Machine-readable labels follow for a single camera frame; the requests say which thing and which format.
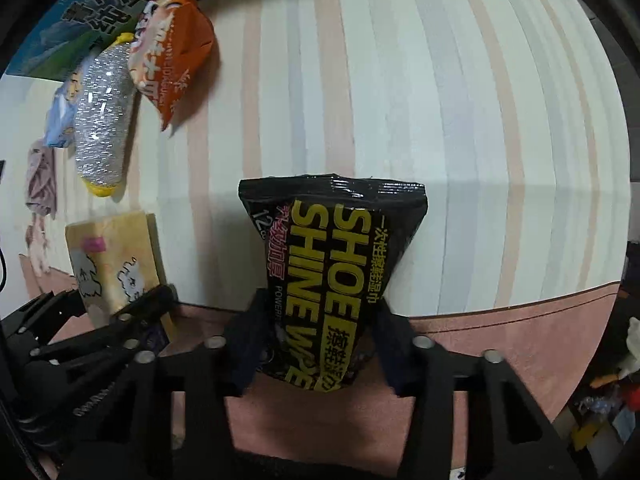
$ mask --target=cartoon character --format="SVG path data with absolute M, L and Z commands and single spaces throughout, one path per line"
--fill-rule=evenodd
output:
M 140 264 L 135 258 L 132 257 L 130 262 L 124 262 L 122 270 L 117 273 L 116 277 L 122 284 L 122 290 L 127 295 L 129 303 L 144 294 L 145 279 L 142 276 Z
M 69 251 L 71 266 L 74 268 L 78 289 L 84 297 L 101 296 L 102 284 L 96 279 L 98 269 L 95 268 L 94 261 L 83 250 L 72 249 Z
M 33 273 L 37 278 L 41 278 L 43 272 L 49 272 L 49 262 L 47 261 L 49 241 L 44 231 L 44 216 L 32 213 L 31 225 L 27 227 L 24 241 L 27 243 L 27 253 L 31 267 L 33 267 Z

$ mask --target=orange package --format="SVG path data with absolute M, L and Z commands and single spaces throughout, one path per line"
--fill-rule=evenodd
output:
M 150 0 L 136 25 L 129 54 L 133 83 L 160 112 L 162 129 L 215 36 L 196 0 Z

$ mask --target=blue package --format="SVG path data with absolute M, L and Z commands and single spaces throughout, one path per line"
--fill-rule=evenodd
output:
M 93 56 L 87 57 L 53 94 L 45 126 L 46 146 L 66 148 L 74 142 L 74 120 L 82 93 L 82 75 L 93 60 Z

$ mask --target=black package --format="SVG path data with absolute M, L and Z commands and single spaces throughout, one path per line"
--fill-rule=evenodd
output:
M 427 213 L 422 184 L 336 174 L 242 180 L 264 240 L 273 335 L 261 370 L 330 392 Z

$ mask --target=purple cloth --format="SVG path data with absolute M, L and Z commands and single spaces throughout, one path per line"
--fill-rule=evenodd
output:
M 56 163 L 53 148 L 42 139 L 29 148 L 24 199 L 27 207 L 42 216 L 56 214 Z

